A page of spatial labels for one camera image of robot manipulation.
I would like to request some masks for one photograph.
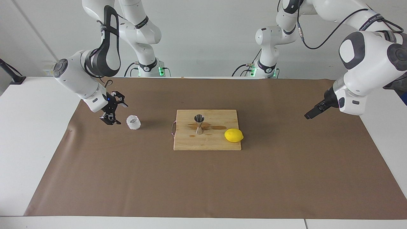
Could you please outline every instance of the jigger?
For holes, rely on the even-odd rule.
[[[205,120],[205,117],[203,115],[201,115],[201,114],[197,114],[197,115],[195,115],[194,119],[195,119],[195,122],[197,122],[197,124],[198,124],[198,128],[197,128],[195,133],[197,135],[203,134],[204,130],[202,129],[202,123]]]

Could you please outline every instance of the brown tabletop covering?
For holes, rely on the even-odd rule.
[[[122,125],[80,102],[26,216],[407,219],[358,116],[304,114],[330,80],[114,79]],[[241,151],[173,151],[177,109],[236,109]],[[138,115],[139,130],[125,121]]]

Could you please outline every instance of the yellow lemon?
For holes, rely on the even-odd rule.
[[[225,138],[230,142],[240,142],[243,139],[243,133],[238,129],[228,129],[225,132]]]

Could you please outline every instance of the cutting board handle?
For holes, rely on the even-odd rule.
[[[172,136],[175,138],[174,124],[175,124],[175,131],[177,131],[177,120],[175,120],[175,121],[173,122],[173,124],[171,125],[171,134],[172,134]]]

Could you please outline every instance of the black clamp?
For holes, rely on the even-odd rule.
[[[106,93],[105,100],[108,102],[108,104],[102,108],[102,111],[104,111],[104,113],[100,117],[100,119],[110,126],[115,123],[117,123],[118,125],[122,124],[116,119],[115,111],[118,104],[122,105],[123,107],[129,107],[125,103],[125,96],[118,91],[112,91],[112,94]]]
[[[340,107],[337,96],[333,90],[333,87],[331,87],[324,93],[324,100],[322,100],[317,105],[315,105],[314,108],[311,109],[310,111],[308,111],[304,116],[306,117],[306,119],[313,119],[331,107],[334,107],[334,108]]]

